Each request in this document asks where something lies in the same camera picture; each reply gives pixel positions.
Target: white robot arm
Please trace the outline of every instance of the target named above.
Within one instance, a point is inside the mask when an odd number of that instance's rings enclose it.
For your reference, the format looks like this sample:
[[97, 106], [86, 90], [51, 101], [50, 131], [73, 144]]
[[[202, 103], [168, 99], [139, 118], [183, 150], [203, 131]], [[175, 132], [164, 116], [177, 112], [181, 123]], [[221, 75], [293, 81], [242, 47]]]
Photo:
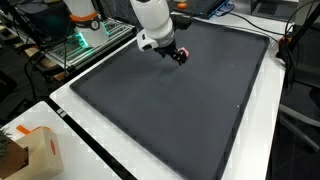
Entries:
[[186, 49], [177, 50], [174, 27], [169, 17], [167, 0], [130, 0], [138, 20], [144, 27], [137, 35], [139, 49], [155, 49], [162, 57], [171, 56], [181, 65], [189, 53]]

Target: white table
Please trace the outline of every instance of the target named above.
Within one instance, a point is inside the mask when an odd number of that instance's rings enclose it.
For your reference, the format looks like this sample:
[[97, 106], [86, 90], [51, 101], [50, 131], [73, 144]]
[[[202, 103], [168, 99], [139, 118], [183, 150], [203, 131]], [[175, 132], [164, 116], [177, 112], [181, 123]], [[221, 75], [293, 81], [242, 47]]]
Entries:
[[53, 180], [121, 180], [45, 102], [36, 104], [4, 127], [9, 128], [13, 140], [23, 136], [16, 130], [18, 125], [29, 130], [47, 126], [57, 134], [64, 171]]
[[[284, 32], [285, 23], [283, 22], [248, 15], [243, 16], [260, 27], [279, 33]], [[245, 21], [231, 15], [214, 18], [208, 22], [255, 29]], [[277, 35], [272, 36], [276, 39], [280, 38]], [[181, 179], [177, 173], [137, 144], [69, 88], [70, 84], [106, 61], [123, 47], [52, 93], [50, 98], [139, 180]], [[277, 47], [272, 42], [254, 84], [223, 175], [224, 180], [265, 179], [284, 79], [282, 61], [274, 56], [276, 50]]]

